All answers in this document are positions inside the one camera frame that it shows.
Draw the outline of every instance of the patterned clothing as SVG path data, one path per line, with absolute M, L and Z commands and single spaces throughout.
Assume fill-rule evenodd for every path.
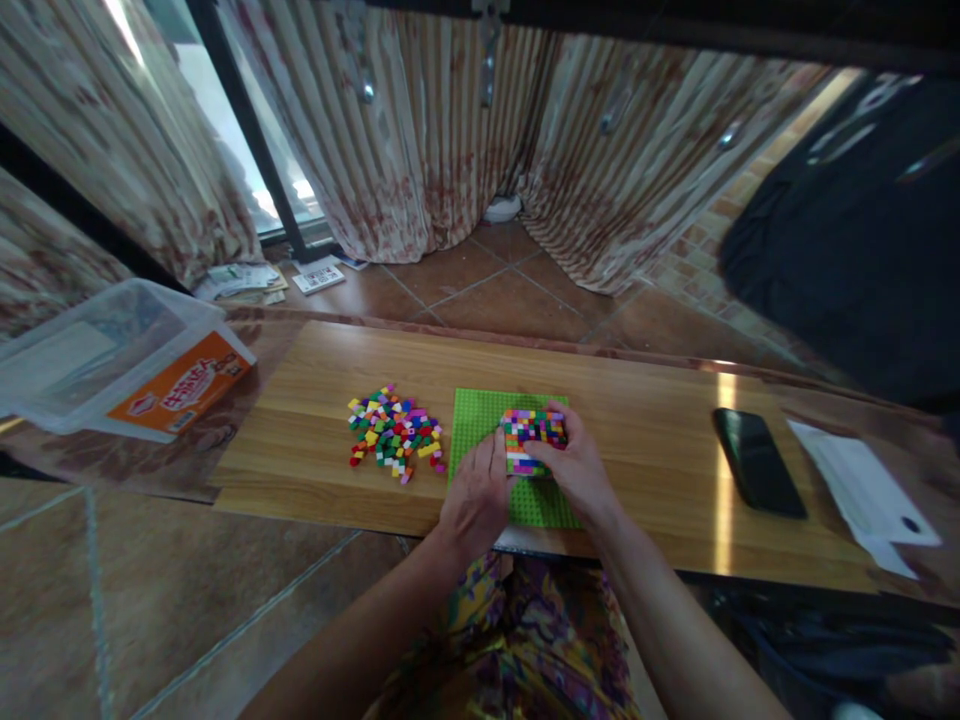
M 639 718 L 626 628 L 599 571 L 477 560 L 368 718 Z

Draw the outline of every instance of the orange label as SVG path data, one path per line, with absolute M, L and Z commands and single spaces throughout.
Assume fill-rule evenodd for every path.
M 249 369 L 250 363 L 212 332 L 107 416 L 178 435 Z

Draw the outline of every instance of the clear plastic container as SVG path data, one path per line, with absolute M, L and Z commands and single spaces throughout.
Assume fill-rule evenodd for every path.
M 256 363 L 214 305 L 125 280 L 0 347 L 0 417 L 169 443 Z

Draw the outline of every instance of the wooden table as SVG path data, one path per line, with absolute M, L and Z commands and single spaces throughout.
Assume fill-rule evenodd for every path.
M 755 378 L 509 345 L 310 322 L 210 479 L 215 507 L 422 536 L 446 476 L 421 469 L 400 486 L 367 460 L 351 468 L 347 403 L 395 382 L 448 429 L 454 390 L 564 394 L 597 437 L 627 512 L 680 569 L 875 592 L 869 556 L 850 539 L 777 403 Z M 806 521 L 748 508 L 710 412 L 764 416 L 807 505 Z M 445 436 L 447 447 L 449 435 Z M 510 527 L 508 549 L 595 557 L 582 531 Z

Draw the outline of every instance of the pile of lego bricks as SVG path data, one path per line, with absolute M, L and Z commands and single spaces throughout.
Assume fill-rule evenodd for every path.
M 507 474 L 551 477 L 550 468 L 524 452 L 527 440 L 538 440 L 560 450 L 567 446 L 563 413 L 548 410 L 507 410 L 500 421 L 507 450 Z
M 393 476 L 406 485 L 413 477 L 411 460 L 416 451 L 418 457 L 429 457 L 437 472 L 446 472 L 446 466 L 440 462 L 443 428 L 424 408 L 417 407 L 415 398 L 400 400 L 390 384 L 369 398 L 354 398 L 348 407 L 352 413 L 350 429 L 360 430 L 350 458 L 352 466 L 359 465 L 367 454 L 375 453 L 377 465 L 390 466 Z

